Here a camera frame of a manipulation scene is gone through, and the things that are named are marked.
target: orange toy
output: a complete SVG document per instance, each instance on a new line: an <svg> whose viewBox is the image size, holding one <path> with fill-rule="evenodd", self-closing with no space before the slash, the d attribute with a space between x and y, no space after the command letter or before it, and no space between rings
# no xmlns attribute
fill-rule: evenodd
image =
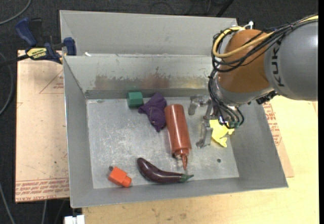
<svg viewBox="0 0 324 224"><path fill-rule="evenodd" d="M132 179L129 176L127 176L126 172L122 171L116 166L110 166L109 170L111 171L108 177L109 181L116 185L124 187L129 187L131 185Z"/></svg>

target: purple cloth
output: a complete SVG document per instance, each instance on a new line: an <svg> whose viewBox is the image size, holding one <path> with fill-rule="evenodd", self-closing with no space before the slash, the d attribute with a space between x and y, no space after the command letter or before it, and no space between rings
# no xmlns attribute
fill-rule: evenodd
<svg viewBox="0 0 324 224"><path fill-rule="evenodd" d="M156 131L159 132L166 125L165 106L167 106L165 98L155 93L147 103L138 108L138 112L145 113Z"/></svg>

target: blue clamp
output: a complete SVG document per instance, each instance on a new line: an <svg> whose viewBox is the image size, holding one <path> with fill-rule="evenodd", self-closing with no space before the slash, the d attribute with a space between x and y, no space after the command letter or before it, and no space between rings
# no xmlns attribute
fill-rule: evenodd
<svg viewBox="0 0 324 224"><path fill-rule="evenodd" d="M62 56L58 52L56 52L56 49L62 47L67 48L67 55L76 55L75 42L71 37L65 38L63 43L54 46L51 45L49 42L46 42L45 44L41 44L42 47L37 47L38 42L30 30L29 23L30 21L26 17L20 20L15 26L16 32L18 33L20 38L22 38L29 44L29 47L25 51L28 57L30 57L33 60L50 60L62 63ZM34 30L39 34L39 38L42 39L42 35L40 34L41 20L38 20L37 22L36 20L33 20L32 23L35 28Z"/></svg>

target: yellow cable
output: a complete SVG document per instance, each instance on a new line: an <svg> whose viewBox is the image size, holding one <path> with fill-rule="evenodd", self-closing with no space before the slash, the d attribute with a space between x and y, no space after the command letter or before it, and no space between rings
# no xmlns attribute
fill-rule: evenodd
<svg viewBox="0 0 324 224"><path fill-rule="evenodd" d="M262 36L262 37L260 37L260 38L257 38L257 39L255 39L255 40L253 40L252 42L249 42L249 43L247 43L247 44L245 44L245 45L243 45L243 46L241 46L241 47L239 47L239 48L237 48L237 49L235 49L235 50L233 50L233 51L231 51L231 52L224 53L224 54L219 54L219 53L217 53L217 52L216 52L216 46L214 45L214 46L213 46L213 54L215 55L215 57L217 57L217 58L221 58L221 59L222 59L222 58L230 57L230 56L234 55L235 53L238 53L238 52L244 50L245 48L247 48L247 47L249 47L249 46L251 46L251 45L254 45L254 44L258 43L258 42L261 42L261 41L265 40L266 38L270 37L273 33L274 33L274 32L268 33L268 34L266 34L265 36Z"/></svg>
<svg viewBox="0 0 324 224"><path fill-rule="evenodd" d="M213 48L212 48L212 51L213 51L213 54L214 56L217 57L218 53L216 51L216 47L218 46L218 43L229 33L231 32L236 32L236 31L239 31L239 30L244 30L245 28L244 27L241 27L241 26L233 26L233 27L230 27L230 28L227 28L225 29L217 38L216 40L214 41L214 45L213 45Z"/></svg>
<svg viewBox="0 0 324 224"><path fill-rule="evenodd" d="M318 15L316 15L316 16L311 16L311 17L309 17L309 18L307 18L307 19L305 19L305 20L302 20L301 22L305 22L305 21L309 21L309 20L316 20L316 19L318 19ZM228 57L234 55L235 53L238 53L238 52L244 50L245 48L247 48L247 47L249 47L249 46L251 46L251 45L254 45L254 44L258 43L258 42L261 42L261 41L265 40L266 38L270 37L273 33L275 33L275 31L274 31L274 32L270 32L270 33L268 33L268 34L266 34L266 35L264 35L264 36L262 36L262 37L260 37L260 38L257 38L257 39L255 39L255 40L253 40L252 42L249 42L249 43L247 43L247 44L245 44L245 45L243 45L243 46L241 46L241 47L239 47L239 48L237 48L237 49L235 49L235 50L233 50L233 51L231 51L231 52L228 52L228 53L220 54L220 53L218 53L218 52L216 51L216 47L217 47L218 43L219 43L220 40L223 39L223 38L224 38L228 33L232 32L232 31L239 31L239 30L243 30L243 29L245 29L245 28L244 28L244 27L241 27L241 26L234 26L234 27L230 27L230 28L224 30L224 31L223 31L223 32L222 32L222 33L217 37L217 39L216 39L215 42L214 42L213 49L212 49L214 56L217 57L217 58L220 58L220 59L222 59L222 58L228 58Z"/></svg>

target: red bottle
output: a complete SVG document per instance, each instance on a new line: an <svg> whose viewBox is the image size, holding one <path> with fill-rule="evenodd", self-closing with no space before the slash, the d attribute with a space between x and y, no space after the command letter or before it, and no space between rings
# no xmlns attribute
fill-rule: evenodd
<svg viewBox="0 0 324 224"><path fill-rule="evenodd" d="M165 107L164 112L172 155L182 159L183 169L186 170L191 142L183 106L180 104L168 105Z"/></svg>

